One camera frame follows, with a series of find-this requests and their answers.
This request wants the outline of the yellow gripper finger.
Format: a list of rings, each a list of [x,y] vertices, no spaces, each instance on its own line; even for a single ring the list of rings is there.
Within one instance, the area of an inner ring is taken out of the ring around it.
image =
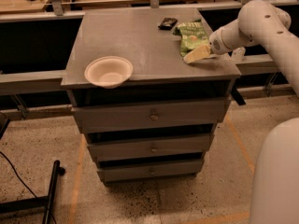
[[[211,48],[207,44],[200,45],[196,49],[189,52],[184,58],[185,63],[193,63],[207,58],[211,54]]]

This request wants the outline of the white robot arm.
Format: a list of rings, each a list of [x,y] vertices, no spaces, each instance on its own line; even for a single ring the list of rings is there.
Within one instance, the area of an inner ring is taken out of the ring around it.
[[[299,38],[289,31],[291,17],[263,0],[246,3],[237,19],[213,32],[208,44],[200,45],[184,58],[193,63],[235,49],[261,45],[299,96]]]

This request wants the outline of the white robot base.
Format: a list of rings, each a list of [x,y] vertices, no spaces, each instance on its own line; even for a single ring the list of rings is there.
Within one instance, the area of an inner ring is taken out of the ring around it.
[[[249,224],[299,224],[299,118],[282,122],[263,141]]]

